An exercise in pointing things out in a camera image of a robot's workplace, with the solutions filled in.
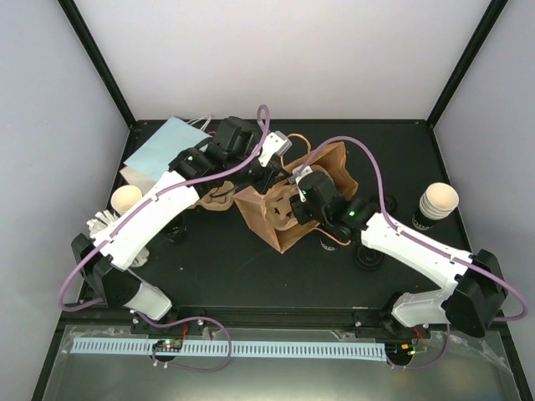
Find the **single brown pulp carrier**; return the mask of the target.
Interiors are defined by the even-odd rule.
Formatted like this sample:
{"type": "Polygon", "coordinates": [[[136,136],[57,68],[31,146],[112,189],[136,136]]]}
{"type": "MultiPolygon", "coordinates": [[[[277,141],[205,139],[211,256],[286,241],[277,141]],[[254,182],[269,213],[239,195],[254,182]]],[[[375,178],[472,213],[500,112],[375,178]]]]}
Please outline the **single brown pulp carrier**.
{"type": "Polygon", "coordinates": [[[286,231],[298,224],[290,200],[298,193],[291,185],[273,187],[264,197],[266,218],[278,231],[286,231]]]}

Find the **single black sleeved cup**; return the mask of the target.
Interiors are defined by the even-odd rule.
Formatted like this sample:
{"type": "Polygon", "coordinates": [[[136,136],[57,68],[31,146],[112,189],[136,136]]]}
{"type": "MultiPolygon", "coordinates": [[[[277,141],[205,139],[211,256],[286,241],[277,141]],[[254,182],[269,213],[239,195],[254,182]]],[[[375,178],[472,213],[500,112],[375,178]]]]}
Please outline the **single black sleeved cup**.
{"type": "Polygon", "coordinates": [[[320,241],[321,247],[325,251],[337,251],[340,248],[340,244],[337,241],[331,239],[326,234],[321,234],[319,236],[319,241],[320,241]]]}

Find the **brown paper bag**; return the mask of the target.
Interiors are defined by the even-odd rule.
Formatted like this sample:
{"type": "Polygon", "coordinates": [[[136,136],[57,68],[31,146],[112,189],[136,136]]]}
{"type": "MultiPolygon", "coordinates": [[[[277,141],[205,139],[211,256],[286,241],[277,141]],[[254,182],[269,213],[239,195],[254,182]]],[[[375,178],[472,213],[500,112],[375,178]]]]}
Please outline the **brown paper bag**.
{"type": "MultiPolygon", "coordinates": [[[[310,167],[313,171],[321,171],[332,179],[336,188],[343,194],[343,198],[348,199],[356,193],[359,184],[350,176],[346,170],[345,163],[345,145],[342,142],[336,142],[322,148],[314,156],[310,167]]],[[[286,179],[278,182],[274,186],[279,187],[282,185],[291,185],[298,190],[295,184],[290,184],[286,179]]],[[[318,223],[312,221],[304,226],[297,224],[286,231],[276,230],[266,218],[264,202],[266,194],[259,194],[253,187],[249,186],[244,190],[238,191],[233,196],[233,200],[249,229],[262,238],[269,246],[283,254],[301,238],[311,232],[314,227],[318,226],[318,223]]],[[[299,195],[301,201],[303,201],[303,197],[299,192],[296,195],[299,195]]]]}

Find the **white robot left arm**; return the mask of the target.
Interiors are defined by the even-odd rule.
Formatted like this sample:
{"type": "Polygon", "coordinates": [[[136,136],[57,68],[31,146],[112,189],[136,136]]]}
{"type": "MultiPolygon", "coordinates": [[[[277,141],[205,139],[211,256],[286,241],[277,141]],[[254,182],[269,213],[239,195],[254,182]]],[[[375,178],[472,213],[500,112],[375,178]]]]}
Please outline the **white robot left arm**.
{"type": "Polygon", "coordinates": [[[137,311],[159,332],[173,332],[179,312],[161,289],[131,271],[134,259],[183,211],[225,182],[264,192],[287,177],[274,157],[291,145],[286,135],[269,129],[268,119],[252,124],[231,116],[221,121],[213,136],[180,151],[126,213],[93,239],[80,234],[73,240],[75,271],[95,291],[95,302],[137,311]]]}

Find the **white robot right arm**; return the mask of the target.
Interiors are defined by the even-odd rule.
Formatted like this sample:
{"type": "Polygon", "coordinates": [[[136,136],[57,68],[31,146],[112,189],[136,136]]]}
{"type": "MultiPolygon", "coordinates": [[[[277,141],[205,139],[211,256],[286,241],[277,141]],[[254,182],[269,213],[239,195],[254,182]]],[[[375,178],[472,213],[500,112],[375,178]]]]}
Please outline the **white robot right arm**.
{"type": "Polygon", "coordinates": [[[500,267],[495,255],[449,247],[385,217],[373,203],[347,199],[321,170],[299,166],[290,181],[298,189],[291,206],[299,223],[317,221],[336,240],[357,240],[436,284],[433,291],[393,296],[380,315],[385,334],[398,337],[409,327],[450,323],[474,338],[485,335],[507,297],[490,278],[500,267]]]}

